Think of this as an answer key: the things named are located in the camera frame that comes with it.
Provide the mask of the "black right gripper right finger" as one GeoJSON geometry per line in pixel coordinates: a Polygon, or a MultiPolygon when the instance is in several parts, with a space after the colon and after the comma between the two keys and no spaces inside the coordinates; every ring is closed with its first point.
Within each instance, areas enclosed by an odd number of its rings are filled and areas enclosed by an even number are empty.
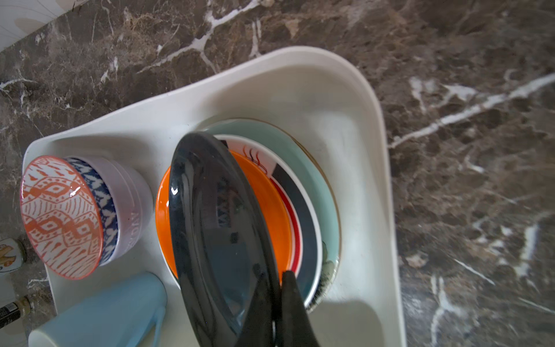
{"type": "Polygon", "coordinates": [[[314,346],[319,343],[312,330],[296,282],[295,273],[283,273],[280,292],[281,318],[277,327],[277,346],[314,346]]]}

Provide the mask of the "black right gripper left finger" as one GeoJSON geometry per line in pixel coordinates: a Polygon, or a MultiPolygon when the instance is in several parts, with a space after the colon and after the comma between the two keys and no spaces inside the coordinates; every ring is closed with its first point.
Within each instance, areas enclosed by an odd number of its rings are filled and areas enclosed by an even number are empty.
{"type": "Polygon", "coordinates": [[[261,275],[235,346],[273,346],[273,305],[267,276],[261,275]]]}

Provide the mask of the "white green rimmed plate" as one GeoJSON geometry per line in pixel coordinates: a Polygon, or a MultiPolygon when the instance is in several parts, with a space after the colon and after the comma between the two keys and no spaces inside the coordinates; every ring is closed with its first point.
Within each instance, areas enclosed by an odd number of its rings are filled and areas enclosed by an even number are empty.
{"type": "Polygon", "coordinates": [[[322,273],[322,237],[312,201],[291,167],[268,147],[232,134],[217,134],[228,150],[252,162],[277,187],[292,222],[296,254],[293,269],[306,308],[315,298],[322,273]]]}

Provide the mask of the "black plate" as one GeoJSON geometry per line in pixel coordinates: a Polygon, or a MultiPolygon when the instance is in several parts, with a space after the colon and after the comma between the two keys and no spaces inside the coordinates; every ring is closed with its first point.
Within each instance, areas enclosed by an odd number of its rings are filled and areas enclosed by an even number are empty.
{"type": "Polygon", "coordinates": [[[270,235],[254,192],[222,142],[185,134],[174,151],[169,188],[177,277],[201,346],[235,346],[258,279],[273,305],[273,346],[280,284],[270,235]]]}

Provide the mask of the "orange plate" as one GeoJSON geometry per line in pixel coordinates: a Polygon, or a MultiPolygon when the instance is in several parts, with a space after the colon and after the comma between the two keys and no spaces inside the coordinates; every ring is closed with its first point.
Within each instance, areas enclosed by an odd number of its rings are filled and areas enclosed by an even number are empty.
{"type": "MultiPolygon", "coordinates": [[[[277,271],[281,276],[286,270],[299,272],[299,253],[296,251],[298,224],[292,220],[292,207],[285,202],[285,194],[263,170],[247,157],[235,151],[232,156],[247,177],[261,208],[267,229],[270,233],[277,271]]],[[[156,230],[164,260],[173,277],[177,277],[176,263],[171,243],[169,218],[169,186],[171,170],[167,169],[160,182],[156,198],[156,230]]]]}

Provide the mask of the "light blue ceramic mug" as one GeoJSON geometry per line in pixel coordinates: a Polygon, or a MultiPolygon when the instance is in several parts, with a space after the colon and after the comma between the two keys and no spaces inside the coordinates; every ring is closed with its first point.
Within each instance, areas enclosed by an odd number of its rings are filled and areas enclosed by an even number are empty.
{"type": "Polygon", "coordinates": [[[152,273],[123,280],[34,329],[29,346],[158,346],[168,297],[152,273]]]}

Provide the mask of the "mint green flower plate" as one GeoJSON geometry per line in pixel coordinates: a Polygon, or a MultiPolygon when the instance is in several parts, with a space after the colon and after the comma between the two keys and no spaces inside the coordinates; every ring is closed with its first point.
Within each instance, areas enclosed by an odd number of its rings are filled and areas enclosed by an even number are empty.
{"type": "Polygon", "coordinates": [[[257,120],[231,119],[215,123],[206,132],[246,137],[279,155],[298,176],[314,206],[322,237],[322,273],[315,298],[307,309],[311,312],[323,300],[335,279],[341,255],[341,226],[330,186],[313,158],[292,136],[257,120]]]}

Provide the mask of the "lavender ceramic bowl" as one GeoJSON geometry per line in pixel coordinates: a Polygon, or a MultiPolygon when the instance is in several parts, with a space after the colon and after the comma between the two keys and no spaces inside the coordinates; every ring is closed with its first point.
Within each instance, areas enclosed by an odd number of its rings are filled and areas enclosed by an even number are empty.
{"type": "Polygon", "coordinates": [[[132,167],[101,156],[80,156],[108,187],[116,210],[119,237],[109,257],[112,263],[128,253],[140,240],[153,217],[153,194],[143,177],[132,167]]]}

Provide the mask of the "red patterned bowl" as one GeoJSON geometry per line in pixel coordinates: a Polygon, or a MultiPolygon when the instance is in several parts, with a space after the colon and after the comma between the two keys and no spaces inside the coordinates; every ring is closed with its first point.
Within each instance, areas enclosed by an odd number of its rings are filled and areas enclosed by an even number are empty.
{"type": "Polygon", "coordinates": [[[40,156],[23,172],[20,213],[33,249],[57,275],[81,280],[115,253],[114,198],[85,160],[40,156]]]}

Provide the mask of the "white plastic bin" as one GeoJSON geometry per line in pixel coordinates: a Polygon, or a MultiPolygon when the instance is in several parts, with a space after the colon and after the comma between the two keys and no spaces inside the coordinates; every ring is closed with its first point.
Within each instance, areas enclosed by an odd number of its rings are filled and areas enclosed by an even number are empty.
{"type": "Polygon", "coordinates": [[[380,103],[342,57],[280,49],[195,84],[31,143],[39,156],[103,156],[153,191],[188,132],[254,119],[286,134],[322,175],[322,284],[309,317],[322,346],[404,346],[393,197],[380,103]]]}

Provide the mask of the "small dark cap bottle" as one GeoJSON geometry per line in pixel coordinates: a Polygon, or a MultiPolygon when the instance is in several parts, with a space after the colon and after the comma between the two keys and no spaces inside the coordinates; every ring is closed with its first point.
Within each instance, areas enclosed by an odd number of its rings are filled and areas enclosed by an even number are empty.
{"type": "Polygon", "coordinates": [[[10,302],[1,308],[0,328],[28,316],[32,311],[32,304],[27,296],[23,296],[14,302],[10,302]]]}

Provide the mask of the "green label drink bottle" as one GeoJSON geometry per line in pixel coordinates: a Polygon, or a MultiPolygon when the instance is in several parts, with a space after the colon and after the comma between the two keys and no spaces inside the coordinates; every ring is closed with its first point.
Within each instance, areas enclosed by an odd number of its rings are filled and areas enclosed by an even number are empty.
{"type": "Polygon", "coordinates": [[[23,266],[27,253],[23,244],[16,239],[7,238],[0,241],[0,271],[11,273],[23,266]]]}

